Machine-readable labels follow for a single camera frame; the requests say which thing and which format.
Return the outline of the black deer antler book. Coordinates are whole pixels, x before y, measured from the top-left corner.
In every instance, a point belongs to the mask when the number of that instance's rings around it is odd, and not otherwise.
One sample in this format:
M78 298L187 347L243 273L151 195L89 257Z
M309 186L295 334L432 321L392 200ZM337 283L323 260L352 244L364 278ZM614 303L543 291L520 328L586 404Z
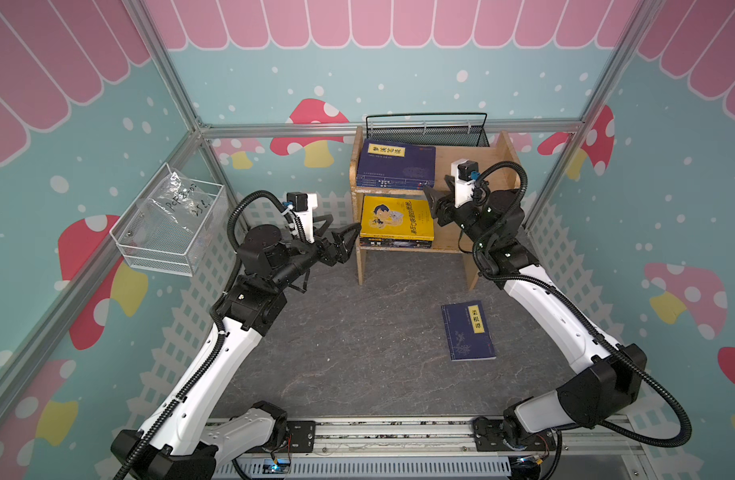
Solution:
M363 248L399 248L399 249L429 249L433 246L433 240L405 240L393 238L361 237L360 244Z

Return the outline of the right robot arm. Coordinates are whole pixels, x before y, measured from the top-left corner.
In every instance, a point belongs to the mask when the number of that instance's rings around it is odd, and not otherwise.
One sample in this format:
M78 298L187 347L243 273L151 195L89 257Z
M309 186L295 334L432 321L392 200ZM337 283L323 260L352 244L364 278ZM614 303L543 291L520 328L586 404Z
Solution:
M479 276L517 300L559 347L575 375L541 396L509 406L503 412L501 439L518 450L535 436L583 427L605 427L639 443L681 447L693 426L677 398L645 371L647 356L635 344L625 345L599 329L545 273L537 256L517 232L525 217L519 190L495 191L485 204L457 205L453 193L423 190L431 217L441 226L455 224L473 242L471 258ZM667 438L649 437L611 422L611 416L637 401L642 385L655 392L677 416L679 430Z

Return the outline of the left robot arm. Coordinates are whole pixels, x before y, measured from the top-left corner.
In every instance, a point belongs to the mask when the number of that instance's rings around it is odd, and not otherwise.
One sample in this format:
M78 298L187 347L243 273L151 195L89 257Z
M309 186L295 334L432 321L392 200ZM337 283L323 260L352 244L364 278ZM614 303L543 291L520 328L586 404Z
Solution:
M287 239L275 225L252 228L236 248L240 271L210 311L214 322L200 353L164 403L136 430L121 431L111 450L125 479L210 479L254 449L272 457L290 447L288 414L259 401L214 429L207 424L240 366L269 333L288 300L304 292L313 266L347 262L361 232L357 223L331 229L318 219L313 237Z

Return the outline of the dark blue book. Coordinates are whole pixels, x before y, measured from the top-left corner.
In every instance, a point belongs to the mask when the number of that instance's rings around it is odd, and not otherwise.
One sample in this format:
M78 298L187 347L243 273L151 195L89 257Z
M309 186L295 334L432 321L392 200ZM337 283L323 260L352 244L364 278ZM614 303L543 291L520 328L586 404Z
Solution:
M481 300L441 306L449 357L453 362L492 360L497 351L489 335Z
M356 176L360 187L422 190L435 185L433 146L367 141Z

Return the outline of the yellow cartoon book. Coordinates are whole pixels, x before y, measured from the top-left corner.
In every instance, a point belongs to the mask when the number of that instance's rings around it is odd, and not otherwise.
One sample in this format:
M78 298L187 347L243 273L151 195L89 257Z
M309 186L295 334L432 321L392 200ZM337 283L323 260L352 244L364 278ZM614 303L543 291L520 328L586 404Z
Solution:
M361 236L367 239L433 242L435 222L427 201L366 196Z

